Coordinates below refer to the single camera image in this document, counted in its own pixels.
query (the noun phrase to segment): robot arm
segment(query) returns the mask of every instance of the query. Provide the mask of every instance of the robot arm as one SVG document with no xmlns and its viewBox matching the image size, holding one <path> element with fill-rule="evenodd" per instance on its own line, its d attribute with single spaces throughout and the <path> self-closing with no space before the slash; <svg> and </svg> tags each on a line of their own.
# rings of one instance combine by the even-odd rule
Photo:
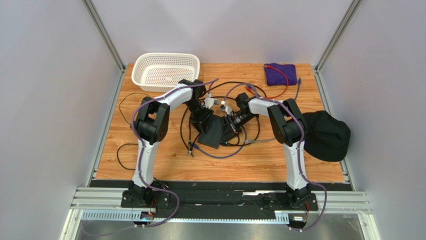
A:
<svg viewBox="0 0 426 240">
<path fill-rule="evenodd" d="M 285 103 L 287 106 L 291 106 L 289 107 L 290 111 L 301 121 L 301 125 L 306 126 L 305 120 L 301 117 L 302 114 L 294 100 L 288 99 Z M 277 141 L 281 143 L 282 149 L 284 149 L 285 164 L 287 166 L 287 185 L 293 190 L 305 188 L 308 182 L 306 182 L 300 174 L 297 157 L 297 141 L 299 141 L 301 137 L 300 129 L 295 126 L 294 120 L 286 121 L 284 119 L 284 110 L 273 102 L 252 99 L 248 102 L 248 106 L 253 114 L 260 114 L 270 118 L 273 134 Z M 305 142 L 303 141 L 300 144 L 302 153 L 304 145 Z M 305 159 L 303 154 L 300 155 L 300 164 L 302 172 L 305 173 Z"/>
<path fill-rule="evenodd" d="M 183 86 L 187 85 L 184 83 L 179 83 L 176 88 Z M 145 148 L 143 149 L 142 142 L 138 140 L 139 151 L 137 153 L 138 162 L 136 163 L 136 166 L 139 165 L 139 159 L 143 149 L 144 152 L 141 159 L 141 175 L 143 180 L 145 180 L 145 182 L 149 185 L 154 181 L 153 172 L 157 150 L 159 148 L 160 142 L 166 136 L 169 128 L 169 114 L 177 106 L 188 102 L 192 96 L 192 88 L 181 89 L 170 95 L 168 98 L 153 102 L 149 106 L 141 109 L 137 115 L 135 126 L 137 133 L 143 138 Z M 143 99 L 142 103 L 150 99 L 151 98 L 146 97 Z M 156 115 L 155 119 L 149 117 L 150 114 Z M 139 177 L 138 168 L 136 168 L 131 180 L 137 186 L 146 187 Z"/>
</svg>

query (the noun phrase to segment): red cable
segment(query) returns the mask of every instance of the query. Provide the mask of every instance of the red cable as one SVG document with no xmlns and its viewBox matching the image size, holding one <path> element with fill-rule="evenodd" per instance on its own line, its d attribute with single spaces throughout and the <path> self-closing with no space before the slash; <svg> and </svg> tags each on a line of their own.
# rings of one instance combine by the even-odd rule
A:
<svg viewBox="0 0 426 240">
<path fill-rule="evenodd" d="M 273 70 L 275 70 L 275 71 L 278 71 L 280 74 L 282 74 L 282 75 L 285 77 L 285 80 L 287 80 L 287 85 L 285 86 L 284 91 L 282 91 L 280 94 L 278 94 L 278 95 L 276 95 L 276 96 L 265 97 L 266 99 L 274 99 L 274 98 L 278 98 L 279 96 L 283 95 L 283 94 L 287 91 L 287 89 L 289 88 L 289 84 L 290 84 L 290 83 L 289 83 L 289 78 L 287 77 L 287 75 L 285 75 L 285 74 L 284 74 L 284 72 L 280 71 L 279 69 L 277 69 L 277 68 L 275 68 L 275 67 L 273 67 L 273 66 L 265 65 L 265 67 L 266 67 L 266 68 L 268 68 L 268 69 L 273 69 Z"/>
</svg>

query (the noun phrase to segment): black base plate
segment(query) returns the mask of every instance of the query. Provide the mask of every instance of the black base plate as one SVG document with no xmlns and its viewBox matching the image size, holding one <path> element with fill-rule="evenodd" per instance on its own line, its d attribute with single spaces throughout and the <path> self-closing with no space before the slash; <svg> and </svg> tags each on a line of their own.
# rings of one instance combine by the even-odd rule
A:
<svg viewBox="0 0 426 240">
<path fill-rule="evenodd" d="M 285 192 L 244 195 L 241 190 L 172 189 L 180 199 L 179 211 L 174 218 L 189 219 L 275 219 L 275 210 L 306 211 L 305 202 L 299 209 L 289 207 Z M 177 200 L 168 193 L 153 191 L 158 213 L 156 217 L 168 217 L 175 209 Z M 306 200 L 311 211 L 318 210 L 315 194 Z M 123 208 L 143 206 L 122 198 Z"/>
</svg>

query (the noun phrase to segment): cable connector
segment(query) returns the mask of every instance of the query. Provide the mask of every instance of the cable connector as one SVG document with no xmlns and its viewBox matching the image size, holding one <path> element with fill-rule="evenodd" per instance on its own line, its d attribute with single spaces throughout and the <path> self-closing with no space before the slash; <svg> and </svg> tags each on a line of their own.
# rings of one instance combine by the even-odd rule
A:
<svg viewBox="0 0 426 240">
<path fill-rule="evenodd" d="M 220 108 L 219 108 L 219 110 L 221 112 L 226 112 L 226 104 L 227 104 L 227 102 L 225 102 L 225 101 L 221 101 L 220 102 Z"/>
<path fill-rule="evenodd" d="M 213 105 L 218 105 L 219 101 L 216 98 L 206 97 L 204 99 L 204 106 L 207 109 L 212 108 Z"/>
</svg>

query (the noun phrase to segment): metal floor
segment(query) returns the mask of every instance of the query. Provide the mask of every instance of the metal floor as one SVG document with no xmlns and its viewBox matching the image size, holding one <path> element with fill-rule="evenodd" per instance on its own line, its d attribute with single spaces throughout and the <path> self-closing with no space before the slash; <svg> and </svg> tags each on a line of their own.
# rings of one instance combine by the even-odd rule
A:
<svg viewBox="0 0 426 240">
<path fill-rule="evenodd" d="M 310 226 L 318 215 L 309 215 L 306 226 Z M 127 221 L 81 221 L 87 233 L 105 234 L 131 226 Z M 78 240 L 97 239 L 78 231 Z M 288 230 L 279 224 L 244 223 L 181 223 L 167 222 L 154 228 L 135 228 L 115 235 L 104 236 L 103 240 L 363 240 L 360 221 L 356 214 L 326 214 L 312 230 L 302 234 Z"/>
</svg>

